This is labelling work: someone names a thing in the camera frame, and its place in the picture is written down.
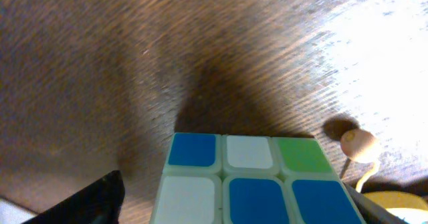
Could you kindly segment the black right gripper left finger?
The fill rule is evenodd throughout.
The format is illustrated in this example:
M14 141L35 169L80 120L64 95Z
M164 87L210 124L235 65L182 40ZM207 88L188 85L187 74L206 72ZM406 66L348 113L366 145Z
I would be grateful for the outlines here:
M118 224L124 197L121 172L112 171L23 224Z

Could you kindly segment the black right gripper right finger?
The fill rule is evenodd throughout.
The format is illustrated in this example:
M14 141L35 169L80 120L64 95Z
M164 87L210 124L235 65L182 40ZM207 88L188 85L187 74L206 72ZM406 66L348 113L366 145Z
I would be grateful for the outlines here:
M404 220L389 213L385 208L377 205L373 201L366 198L363 194L358 193L354 188L344 184L346 190L360 211L363 219L368 224L408 224Z

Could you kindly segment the yellow wooden rattle drum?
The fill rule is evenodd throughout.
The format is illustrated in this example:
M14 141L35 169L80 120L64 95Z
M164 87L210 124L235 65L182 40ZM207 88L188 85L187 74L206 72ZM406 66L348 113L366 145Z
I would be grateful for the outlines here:
M372 165L356 182L354 189L358 193L407 223L427 224L427 201L422 197L401 191L362 192L364 184L378 173L381 166L381 144L373 134L359 128L349 130L340 138L340 147L348 160Z

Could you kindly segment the multicoloured puzzle cube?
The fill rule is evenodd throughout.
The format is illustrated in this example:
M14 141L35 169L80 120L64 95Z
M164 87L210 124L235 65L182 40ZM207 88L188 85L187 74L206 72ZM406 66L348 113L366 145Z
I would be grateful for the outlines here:
M178 132L152 223L362 223L313 138Z

